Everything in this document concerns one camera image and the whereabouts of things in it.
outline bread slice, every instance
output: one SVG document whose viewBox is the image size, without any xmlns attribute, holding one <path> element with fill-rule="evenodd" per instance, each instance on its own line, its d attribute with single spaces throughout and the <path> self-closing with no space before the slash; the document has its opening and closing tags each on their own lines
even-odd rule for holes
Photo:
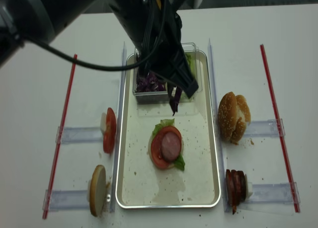
<svg viewBox="0 0 318 228">
<path fill-rule="evenodd" d="M 250 123 L 250 111 L 246 99 L 233 92 L 225 94 L 218 111 L 219 126 L 225 141 L 237 143 L 244 135 L 246 123 Z"/>
<path fill-rule="evenodd" d="M 98 165 L 93 173 L 89 189 L 89 208 L 93 216 L 101 214 L 106 195 L 106 170 Z"/>
</svg>

